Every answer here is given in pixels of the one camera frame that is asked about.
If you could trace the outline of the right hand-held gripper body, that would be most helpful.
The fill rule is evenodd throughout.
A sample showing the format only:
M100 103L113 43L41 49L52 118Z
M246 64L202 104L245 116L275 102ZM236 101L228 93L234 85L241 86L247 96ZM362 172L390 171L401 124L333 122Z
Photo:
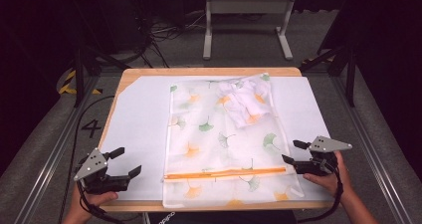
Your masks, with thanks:
M352 149L350 143L319 135L308 148L312 157L308 161L295 161L294 168L297 174L310 173L317 176L332 174L338 166L334 153L349 149Z

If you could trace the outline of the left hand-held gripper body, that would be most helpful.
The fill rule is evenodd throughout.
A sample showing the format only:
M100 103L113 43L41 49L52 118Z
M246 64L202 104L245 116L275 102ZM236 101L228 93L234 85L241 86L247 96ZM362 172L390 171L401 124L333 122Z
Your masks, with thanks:
M109 191L126 191L130 182L128 175L110 176L106 173L108 160L105 154L96 147L87 157L82 159L74 177L89 194L103 194Z

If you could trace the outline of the leaf print mesh laundry bag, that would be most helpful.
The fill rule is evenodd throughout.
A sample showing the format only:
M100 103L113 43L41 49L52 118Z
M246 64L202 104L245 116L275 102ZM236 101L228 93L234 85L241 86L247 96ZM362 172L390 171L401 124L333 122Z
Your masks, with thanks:
M305 196L275 110L256 124L236 128L218 104L226 80L182 81L170 87L170 112L163 174L166 208L234 207L299 200Z

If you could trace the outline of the person's right hand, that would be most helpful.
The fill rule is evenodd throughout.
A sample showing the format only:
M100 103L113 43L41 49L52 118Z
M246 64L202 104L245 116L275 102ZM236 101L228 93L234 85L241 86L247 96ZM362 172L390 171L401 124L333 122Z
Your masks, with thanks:
M338 162L338 171L341 182L343 184L343 193L341 199L349 199L353 194L353 188L351 186L350 176L348 169L346 168L342 155L339 151L336 151L335 156ZM320 185L325 188L332 196L335 196L337 189L337 178L334 174L329 174L327 176L317 176L310 173L305 173L303 178L307 181L310 181L314 184Z

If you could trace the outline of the person's left hand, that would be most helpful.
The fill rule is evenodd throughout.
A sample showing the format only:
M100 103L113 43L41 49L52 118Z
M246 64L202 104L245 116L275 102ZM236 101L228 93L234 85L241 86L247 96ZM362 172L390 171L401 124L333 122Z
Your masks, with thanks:
M72 194L71 206L67 212L67 216L77 216L82 218L92 219L93 215L87 212L87 207L85 204L80 203L81 194L79 192L78 186L74 186L74 191ZM94 204L97 207L100 207L103 204L115 201L118 199L118 194L116 192L106 192L100 195L86 194L86 199L90 204Z

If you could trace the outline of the white garment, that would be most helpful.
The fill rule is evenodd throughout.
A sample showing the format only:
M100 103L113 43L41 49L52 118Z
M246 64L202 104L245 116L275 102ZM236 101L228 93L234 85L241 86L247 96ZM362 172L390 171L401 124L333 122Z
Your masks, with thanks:
M260 76L221 81L216 94L236 128L256 124L272 113L271 84Z

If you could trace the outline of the grey metal stand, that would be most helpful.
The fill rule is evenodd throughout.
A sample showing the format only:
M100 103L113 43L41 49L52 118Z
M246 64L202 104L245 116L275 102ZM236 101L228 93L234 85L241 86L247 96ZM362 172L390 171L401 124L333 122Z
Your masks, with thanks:
M206 0L206 30L203 59L211 59L213 14L282 14L283 23L275 28L285 59L293 58L286 32L296 0Z

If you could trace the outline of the aluminium floor rail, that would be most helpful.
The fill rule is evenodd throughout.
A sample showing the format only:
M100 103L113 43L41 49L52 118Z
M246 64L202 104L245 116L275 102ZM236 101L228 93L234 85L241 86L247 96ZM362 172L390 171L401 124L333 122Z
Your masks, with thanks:
M97 142L83 139L76 128L89 107L114 93L113 88L98 89L99 80L89 79L93 92L79 106L73 95L62 94L19 151L10 178L17 204L11 224L59 224L64 220L71 204L77 151L90 150Z
M381 158L377 154L372 140L367 133L363 122L361 121L358 112L353 108L345 95L345 87L340 78L332 78L331 82L338 93L343 106L345 107L350 119L358 133L361 141L361 149L368 160L369 166L375 176L375 179L386 199L388 206L394 216L396 222L400 224L414 224L412 218L407 212L399 194L393 185L390 175L387 173Z

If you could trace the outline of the black metal frame stand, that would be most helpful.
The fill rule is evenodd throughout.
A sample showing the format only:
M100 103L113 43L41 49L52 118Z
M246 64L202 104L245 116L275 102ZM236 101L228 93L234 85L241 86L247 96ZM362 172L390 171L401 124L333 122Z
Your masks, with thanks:
M353 45L347 44L342 45L337 48L331 49L322 55L317 56L312 60L304 60L299 67L301 72L305 72L310 68L315 67L316 65L322 63L328 58L332 58L332 62L327 68L327 73L332 77L338 77L344 68L347 68L346 71L346 85L345 85L345 96L348 104L354 108L354 79L355 79L355 69L356 64L354 61L354 52Z
M87 71L91 76L98 76L101 72L99 63L96 61L96 57L100 57L106 62L112 64L121 70L128 69L128 65L118 61L110 55L104 54L99 50L87 46L85 44L79 44L75 49L75 64L74 68L76 71L76 90L77 97L74 104L75 108L78 108L82 103L86 94L85 82L84 82L84 71Z

